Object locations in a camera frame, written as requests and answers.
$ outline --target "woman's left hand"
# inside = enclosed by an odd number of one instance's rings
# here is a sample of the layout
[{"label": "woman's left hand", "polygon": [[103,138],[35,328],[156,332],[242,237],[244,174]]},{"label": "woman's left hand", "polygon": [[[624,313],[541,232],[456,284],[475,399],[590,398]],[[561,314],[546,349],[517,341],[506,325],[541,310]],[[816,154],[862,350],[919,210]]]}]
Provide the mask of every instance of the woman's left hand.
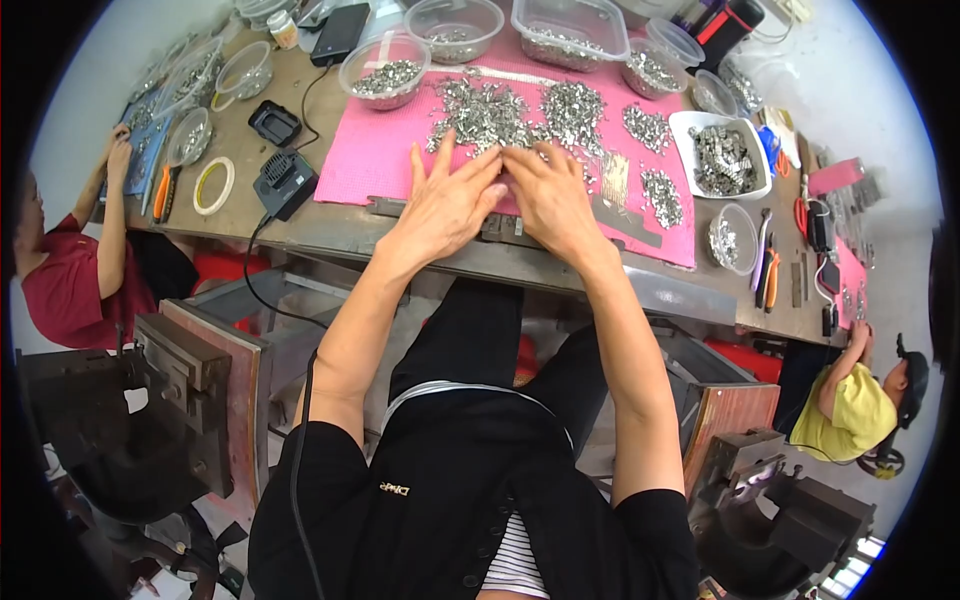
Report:
[{"label": "woman's left hand", "polygon": [[453,130],[446,133],[429,177],[423,172],[420,145],[414,143],[410,149],[413,185],[407,205],[376,245],[403,260],[404,267],[419,270],[460,250],[507,193],[505,184],[492,185],[503,165],[499,146],[450,173],[455,139]]}]

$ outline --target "small jar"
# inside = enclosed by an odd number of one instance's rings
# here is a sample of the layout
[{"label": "small jar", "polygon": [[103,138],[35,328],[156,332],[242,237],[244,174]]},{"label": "small jar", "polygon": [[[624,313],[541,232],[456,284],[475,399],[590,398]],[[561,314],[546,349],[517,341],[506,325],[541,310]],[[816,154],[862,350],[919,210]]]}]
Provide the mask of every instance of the small jar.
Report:
[{"label": "small jar", "polygon": [[283,50],[290,50],[297,47],[297,24],[290,17],[287,11],[277,11],[267,19],[267,27],[274,36],[276,43]]}]

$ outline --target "red cloth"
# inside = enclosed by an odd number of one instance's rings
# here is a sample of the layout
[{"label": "red cloth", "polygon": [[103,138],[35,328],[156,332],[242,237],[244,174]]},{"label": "red cloth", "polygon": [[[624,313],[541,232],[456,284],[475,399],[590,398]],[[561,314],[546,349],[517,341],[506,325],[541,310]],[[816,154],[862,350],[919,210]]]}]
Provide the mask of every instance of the red cloth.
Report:
[{"label": "red cloth", "polygon": [[43,236],[46,260],[23,278],[23,295],[36,329],[51,342],[68,348],[116,347],[116,323],[124,326],[124,344],[133,339],[133,316],[155,313],[154,295],[140,274],[127,242],[123,285],[100,300],[97,284],[97,240],[80,233],[67,215]]}]

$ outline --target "roll of tape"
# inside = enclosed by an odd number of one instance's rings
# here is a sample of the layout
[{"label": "roll of tape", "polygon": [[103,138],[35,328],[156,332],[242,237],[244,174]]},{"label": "roll of tape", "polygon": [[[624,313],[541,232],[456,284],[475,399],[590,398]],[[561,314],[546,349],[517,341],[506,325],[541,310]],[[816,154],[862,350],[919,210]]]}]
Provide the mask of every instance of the roll of tape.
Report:
[{"label": "roll of tape", "polygon": [[[224,184],[224,190],[220,192],[220,197],[217,198],[217,202],[211,204],[210,206],[201,206],[200,205],[200,193],[204,189],[204,183],[206,182],[206,177],[217,167],[218,164],[224,165],[227,169],[227,182]],[[233,167],[233,161],[227,158],[226,156],[218,156],[213,160],[209,161],[204,167],[203,172],[197,178],[197,185],[193,188],[193,207],[198,213],[203,216],[209,216],[220,210],[220,207],[224,205],[227,201],[227,196],[230,195],[230,190],[233,189],[233,180],[236,177],[236,170]]]}]

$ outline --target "white striped shirt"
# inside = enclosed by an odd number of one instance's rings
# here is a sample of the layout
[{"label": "white striped shirt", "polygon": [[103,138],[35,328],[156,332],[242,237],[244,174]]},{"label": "white striped shirt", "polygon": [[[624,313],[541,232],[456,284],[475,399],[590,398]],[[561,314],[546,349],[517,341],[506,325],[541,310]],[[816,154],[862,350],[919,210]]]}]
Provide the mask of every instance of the white striped shirt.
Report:
[{"label": "white striped shirt", "polygon": [[547,600],[550,598],[534,561],[534,553],[530,549],[527,528],[517,511],[514,511],[507,521],[507,531],[503,534],[503,541],[490,563],[481,589],[514,591]]}]

